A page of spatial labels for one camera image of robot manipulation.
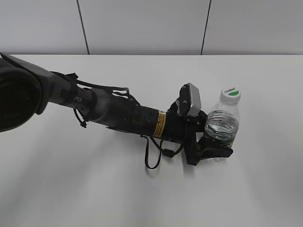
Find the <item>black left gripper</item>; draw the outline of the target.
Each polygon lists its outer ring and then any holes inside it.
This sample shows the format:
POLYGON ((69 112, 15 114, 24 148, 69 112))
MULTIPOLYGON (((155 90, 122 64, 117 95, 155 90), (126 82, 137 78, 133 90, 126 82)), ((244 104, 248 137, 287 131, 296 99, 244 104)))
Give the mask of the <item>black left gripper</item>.
POLYGON ((172 158, 183 149, 187 164, 196 166, 200 160, 210 159, 217 162, 233 154, 232 148, 219 145, 210 138, 201 137, 198 142, 196 141, 196 133, 204 132, 207 119, 204 111, 201 110, 197 116, 191 117, 180 115, 178 108, 179 101, 176 100, 166 112, 163 140, 180 144, 180 147, 177 151, 164 148, 164 156, 172 158))

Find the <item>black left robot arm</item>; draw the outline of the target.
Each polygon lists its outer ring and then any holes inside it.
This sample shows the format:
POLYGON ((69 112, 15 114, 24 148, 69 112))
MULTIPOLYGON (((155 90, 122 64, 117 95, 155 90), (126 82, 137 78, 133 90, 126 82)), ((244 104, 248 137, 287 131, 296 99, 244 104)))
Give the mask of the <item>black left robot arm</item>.
POLYGON ((189 165, 210 158, 228 158, 233 150, 219 140, 196 138, 205 131, 207 114, 198 90, 185 84, 163 112, 141 105, 126 87, 80 81, 78 76, 45 70, 9 54, 0 55, 0 130, 15 129, 54 103, 71 108, 82 127, 99 123, 111 130, 138 134, 147 142, 179 144, 189 165))

